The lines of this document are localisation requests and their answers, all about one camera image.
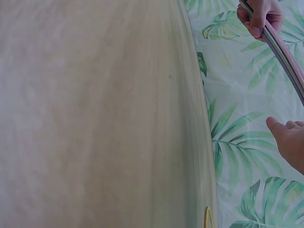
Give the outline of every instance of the beige plastic sheet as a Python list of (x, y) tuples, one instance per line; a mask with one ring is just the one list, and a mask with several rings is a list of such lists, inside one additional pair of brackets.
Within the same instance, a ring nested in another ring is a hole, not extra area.
[(0, 227), (202, 227), (206, 206), (217, 224), (181, 2), (2, 2)]

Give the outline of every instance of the fingernail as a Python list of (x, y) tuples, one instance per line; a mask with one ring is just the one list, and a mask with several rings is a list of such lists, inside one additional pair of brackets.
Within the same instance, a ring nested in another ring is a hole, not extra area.
[(254, 38), (259, 38), (262, 34), (262, 30), (257, 27), (252, 27), (251, 34)]

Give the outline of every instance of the finger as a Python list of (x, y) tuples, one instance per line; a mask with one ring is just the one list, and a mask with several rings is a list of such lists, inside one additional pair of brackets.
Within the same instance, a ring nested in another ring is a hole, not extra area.
[(254, 1), (254, 13), (251, 20), (250, 33), (254, 38), (259, 38), (265, 27), (266, 15), (270, 10), (268, 1)]
[(237, 17), (242, 22), (242, 24), (245, 24), (247, 21), (249, 21), (247, 12), (243, 8), (238, 8), (237, 9)]
[(304, 127), (304, 122), (302, 121), (296, 121), (295, 122), (299, 127)]
[(283, 15), (267, 14), (266, 19), (270, 22), (271, 26), (277, 31), (281, 31), (284, 17)]
[(287, 132), (287, 128), (284, 124), (278, 122), (275, 118), (269, 117), (266, 120), (267, 127), (278, 142)]
[(285, 124), (285, 126), (286, 126), (286, 128), (288, 129), (288, 130), (290, 130), (290, 129), (293, 129), (293, 128), (298, 128), (299, 126), (295, 123), (295, 122), (293, 122), (293, 121), (288, 121), (286, 124)]

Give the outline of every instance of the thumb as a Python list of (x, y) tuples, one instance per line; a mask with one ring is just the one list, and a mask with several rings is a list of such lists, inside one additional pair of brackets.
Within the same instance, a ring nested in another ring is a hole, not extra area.
[(284, 124), (278, 122), (275, 118), (269, 117), (266, 120), (267, 127), (269, 128), (270, 132), (274, 136), (275, 140), (278, 142), (284, 136), (287, 128)]
[(250, 33), (254, 38), (259, 38), (265, 27), (266, 15), (268, 7), (261, 3), (261, 1), (254, 1), (254, 13), (250, 24)]

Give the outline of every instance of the fabric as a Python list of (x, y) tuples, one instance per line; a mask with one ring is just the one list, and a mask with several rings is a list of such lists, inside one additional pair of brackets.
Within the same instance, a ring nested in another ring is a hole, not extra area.
[[(279, 154), (266, 118), (303, 121), (302, 104), (238, 0), (185, 0), (209, 106), (220, 228), (304, 227), (304, 177)], [(304, 2), (280, 1), (281, 36), (304, 69)]]

